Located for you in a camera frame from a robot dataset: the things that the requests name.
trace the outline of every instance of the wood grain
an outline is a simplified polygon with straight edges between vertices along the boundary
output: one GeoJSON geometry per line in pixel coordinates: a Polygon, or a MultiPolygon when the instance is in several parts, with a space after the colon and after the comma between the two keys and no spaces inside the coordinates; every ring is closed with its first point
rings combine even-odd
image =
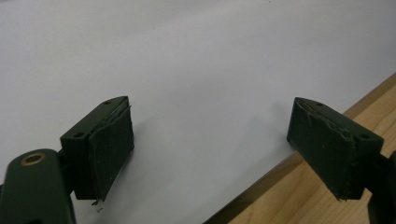
{"type": "MultiPolygon", "coordinates": [[[[345,114],[385,139],[382,154],[396,149],[396,75],[345,114]]],[[[271,173],[271,187],[230,223],[368,223],[366,190],[359,201],[337,201],[305,161],[286,174],[271,173]]]]}

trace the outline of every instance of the wood surface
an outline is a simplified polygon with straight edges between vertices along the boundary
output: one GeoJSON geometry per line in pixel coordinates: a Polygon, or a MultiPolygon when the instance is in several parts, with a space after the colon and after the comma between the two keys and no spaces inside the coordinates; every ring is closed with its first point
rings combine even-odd
{"type": "MultiPolygon", "coordinates": [[[[345,115],[382,136],[381,153],[388,157],[396,150],[396,74],[345,115]]],[[[215,217],[230,223],[369,223],[370,191],[364,191],[359,201],[337,201],[298,153],[254,188],[256,195],[242,194],[215,217]]]]}

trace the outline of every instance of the white surface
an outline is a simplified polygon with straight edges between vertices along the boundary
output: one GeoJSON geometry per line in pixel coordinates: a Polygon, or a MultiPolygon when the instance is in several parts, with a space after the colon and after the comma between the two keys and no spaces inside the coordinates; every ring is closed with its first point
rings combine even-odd
{"type": "Polygon", "coordinates": [[[293,98],[344,111],[396,71],[396,2],[2,1],[0,179],[106,99],[135,152],[78,223],[201,223],[285,159],[293,98]]]}

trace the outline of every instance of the brass ring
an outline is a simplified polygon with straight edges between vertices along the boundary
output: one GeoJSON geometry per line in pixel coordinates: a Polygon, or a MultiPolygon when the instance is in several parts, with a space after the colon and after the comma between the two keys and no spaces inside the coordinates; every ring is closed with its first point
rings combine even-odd
{"type": "Polygon", "coordinates": [[[39,162],[43,161],[46,158],[46,154],[44,152],[37,152],[30,155],[25,156],[21,160],[22,166],[29,166],[38,164],[39,162]]]}

